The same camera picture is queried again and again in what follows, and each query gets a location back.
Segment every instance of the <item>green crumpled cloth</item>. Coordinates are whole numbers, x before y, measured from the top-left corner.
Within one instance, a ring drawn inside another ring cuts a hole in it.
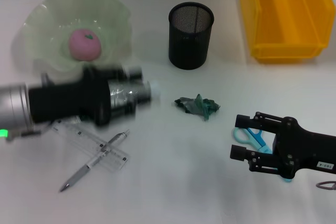
[[[209,116],[221,107],[214,100],[202,99],[200,94],[197,95],[196,99],[181,97],[175,100],[175,103],[177,106],[184,108],[185,113],[202,115],[204,121],[209,120]]]

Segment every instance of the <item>silver pen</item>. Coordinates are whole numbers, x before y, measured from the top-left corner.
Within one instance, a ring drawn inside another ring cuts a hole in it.
[[[110,145],[114,142],[121,142],[130,134],[130,130],[126,130],[125,132],[119,133],[115,135],[106,145],[104,145],[100,152],[97,153],[92,159],[90,159],[86,164],[84,164],[75,174],[73,174],[60,188],[60,192],[68,189],[73,186],[78,180],[84,177],[86,173],[88,173],[99,161],[108,155],[111,152]]]

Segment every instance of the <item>scissors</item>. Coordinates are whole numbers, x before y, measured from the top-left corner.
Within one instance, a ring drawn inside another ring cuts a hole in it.
[[[243,140],[238,136],[239,130],[241,130],[242,132],[245,133],[245,135],[247,135],[248,140]],[[258,133],[254,133],[250,128],[247,128],[247,129],[235,128],[233,130],[233,137],[238,143],[249,144],[254,149],[256,149],[258,152],[272,154],[273,151],[268,147],[268,145],[265,143],[265,141],[261,137],[262,132],[263,132],[262,130],[259,130]],[[282,178],[282,179],[286,182],[292,181],[291,179],[287,179],[287,178]]]

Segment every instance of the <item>transparent ruler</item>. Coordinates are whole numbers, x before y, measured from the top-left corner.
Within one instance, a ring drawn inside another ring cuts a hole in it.
[[[80,149],[90,157],[96,155],[100,149],[107,144],[107,141],[100,139],[92,133],[85,131],[80,123],[74,121],[57,121],[53,124],[52,130],[66,139],[71,145]],[[129,159],[128,154],[116,148],[121,142],[113,142],[110,145],[111,152],[99,162],[104,168],[111,172],[120,170]]]

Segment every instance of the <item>pink object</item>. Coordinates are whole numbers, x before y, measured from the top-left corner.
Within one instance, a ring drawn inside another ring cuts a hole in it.
[[[94,32],[88,29],[78,29],[69,38],[69,50],[77,60],[92,61],[100,56],[101,45]]]

